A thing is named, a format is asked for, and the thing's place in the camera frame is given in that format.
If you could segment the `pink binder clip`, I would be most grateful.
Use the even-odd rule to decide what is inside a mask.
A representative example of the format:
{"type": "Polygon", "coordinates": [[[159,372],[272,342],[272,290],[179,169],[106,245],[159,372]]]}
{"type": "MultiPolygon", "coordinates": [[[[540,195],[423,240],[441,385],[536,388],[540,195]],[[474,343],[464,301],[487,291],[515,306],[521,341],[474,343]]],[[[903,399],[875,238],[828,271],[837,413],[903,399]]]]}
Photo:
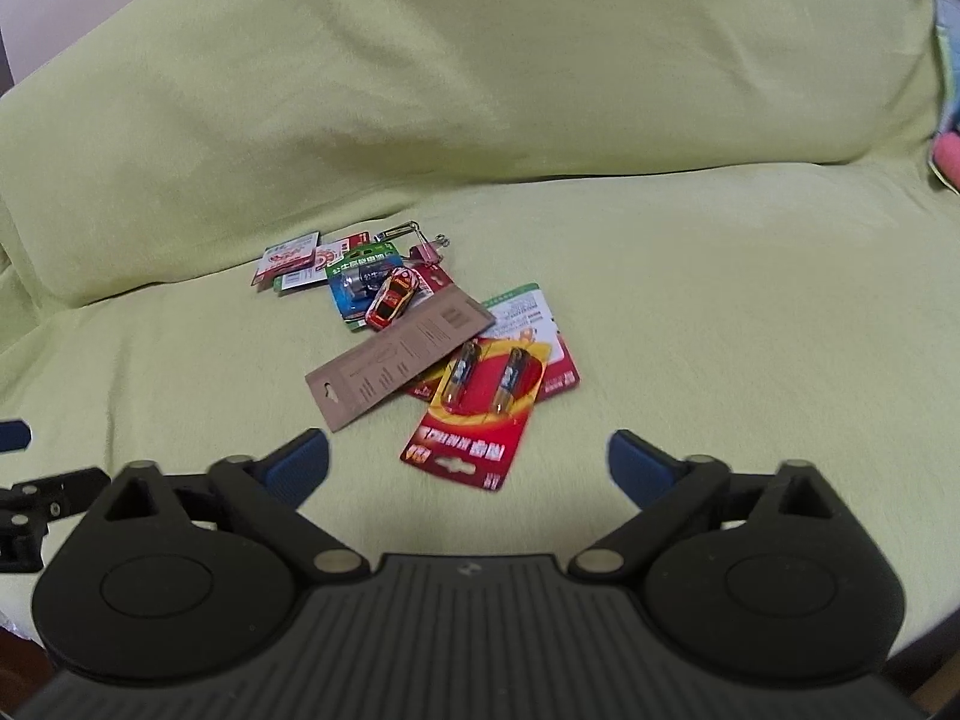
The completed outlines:
{"type": "Polygon", "coordinates": [[[439,234],[432,239],[421,239],[409,250],[407,259],[415,265],[419,263],[441,263],[444,257],[444,249],[448,245],[449,239],[444,234],[439,234]]]}

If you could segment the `brown cardboard hang card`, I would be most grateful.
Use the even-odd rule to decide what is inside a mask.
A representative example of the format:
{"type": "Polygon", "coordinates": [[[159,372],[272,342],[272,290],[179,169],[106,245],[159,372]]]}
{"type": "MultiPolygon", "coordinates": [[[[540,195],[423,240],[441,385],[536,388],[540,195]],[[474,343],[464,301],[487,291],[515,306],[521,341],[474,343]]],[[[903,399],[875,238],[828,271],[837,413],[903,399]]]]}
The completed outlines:
{"type": "Polygon", "coordinates": [[[306,383],[325,424],[336,433],[493,324],[486,307],[449,286],[309,372],[306,383]]]}

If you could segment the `red battery blister pack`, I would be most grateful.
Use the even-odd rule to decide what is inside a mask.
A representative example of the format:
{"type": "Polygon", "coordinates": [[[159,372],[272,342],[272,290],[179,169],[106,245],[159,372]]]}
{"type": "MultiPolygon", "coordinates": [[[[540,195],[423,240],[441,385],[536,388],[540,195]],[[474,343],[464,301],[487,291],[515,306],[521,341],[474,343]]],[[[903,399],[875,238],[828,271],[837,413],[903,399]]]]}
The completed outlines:
{"type": "Polygon", "coordinates": [[[469,488],[503,488],[550,361],[538,341],[476,338],[444,369],[398,460],[469,488]]]}

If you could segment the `red toy car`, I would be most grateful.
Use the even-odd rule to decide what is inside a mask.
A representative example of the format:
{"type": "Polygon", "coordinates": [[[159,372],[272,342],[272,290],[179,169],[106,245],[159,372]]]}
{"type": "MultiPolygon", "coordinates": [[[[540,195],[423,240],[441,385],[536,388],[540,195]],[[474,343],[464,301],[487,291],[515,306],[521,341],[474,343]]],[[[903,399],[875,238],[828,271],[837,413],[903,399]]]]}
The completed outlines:
{"type": "Polygon", "coordinates": [[[394,268],[364,312],[364,325],[375,332],[391,327],[407,310],[418,289],[420,280],[415,270],[408,266],[394,268]]]}

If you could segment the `blue green battery pack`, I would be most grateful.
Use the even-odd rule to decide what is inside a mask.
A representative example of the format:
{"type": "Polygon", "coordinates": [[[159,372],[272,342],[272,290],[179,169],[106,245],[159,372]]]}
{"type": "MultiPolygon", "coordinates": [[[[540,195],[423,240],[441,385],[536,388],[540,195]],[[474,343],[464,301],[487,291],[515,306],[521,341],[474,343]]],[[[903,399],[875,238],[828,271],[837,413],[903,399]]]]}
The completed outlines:
{"type": "Polygon", "coordinates": [[[381,284],[404,261],[392,242],[368,242],[325,268],[335,307],[348,330],[364,327],[364,314],[381,284]]]}

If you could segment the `white red small card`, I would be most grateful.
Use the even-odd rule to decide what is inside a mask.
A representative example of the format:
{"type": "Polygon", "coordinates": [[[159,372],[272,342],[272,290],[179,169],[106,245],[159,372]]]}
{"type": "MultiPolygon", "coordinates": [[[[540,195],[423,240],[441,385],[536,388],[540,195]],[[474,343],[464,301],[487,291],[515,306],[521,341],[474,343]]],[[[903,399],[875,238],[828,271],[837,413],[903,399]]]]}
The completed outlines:
{"type": "Polygon", "coordinates": [[[252,288],[267,288],[276,277],[313,265],[319,241],[320,232],[313,231],[267,247],[257,262],[252,288]]]}

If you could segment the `silver nail clipper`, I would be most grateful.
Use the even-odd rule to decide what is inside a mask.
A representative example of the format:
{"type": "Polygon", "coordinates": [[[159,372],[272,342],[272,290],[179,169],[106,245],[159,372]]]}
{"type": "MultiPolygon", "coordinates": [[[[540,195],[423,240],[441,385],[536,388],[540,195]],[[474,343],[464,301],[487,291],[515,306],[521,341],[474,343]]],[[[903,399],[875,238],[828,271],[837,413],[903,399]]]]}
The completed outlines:
{"type": "Polygon", "coordinates": [[[420,236],[420,234],[420,224],[416,221],[407,221],[406,223],[396,224],[395,226],[387,227],[387,229],[376,232],[374,238],[377,242],[386,242],[405,238],[405,236],[420,236]]]}

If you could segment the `green sofa cover cloth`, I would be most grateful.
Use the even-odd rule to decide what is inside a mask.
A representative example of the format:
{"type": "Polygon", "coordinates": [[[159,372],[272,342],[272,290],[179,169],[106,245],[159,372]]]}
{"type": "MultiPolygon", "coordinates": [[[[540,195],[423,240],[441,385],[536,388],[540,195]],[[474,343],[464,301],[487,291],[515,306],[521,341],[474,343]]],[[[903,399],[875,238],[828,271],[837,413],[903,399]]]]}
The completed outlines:
{"type": "Polygon", "coordinates": [[[934,0],[135,0],[2,103],[5,484],[200,472],[320,423],[355,343],[267,245],[416,221],[477,299],[535,283],[578,385],[498,493],[332,439],[306,511],[353,548],[569,556],[630,515],[628,427],[825,473],[907,592],[958,605],[958,200],[926,145],[934,0]]]}

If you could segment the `pink ribbed roll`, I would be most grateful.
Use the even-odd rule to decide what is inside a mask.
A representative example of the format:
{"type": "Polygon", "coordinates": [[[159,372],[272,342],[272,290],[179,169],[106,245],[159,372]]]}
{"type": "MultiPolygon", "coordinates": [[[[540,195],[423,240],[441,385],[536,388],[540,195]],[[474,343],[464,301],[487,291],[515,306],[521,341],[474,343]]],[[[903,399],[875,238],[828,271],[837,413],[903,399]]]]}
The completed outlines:
{"type": "Polygon", "coordinates": [[[932,140],[929,167],[942,184],[960,192],[960,133],[957,130],[940,133],[932,140]]]}

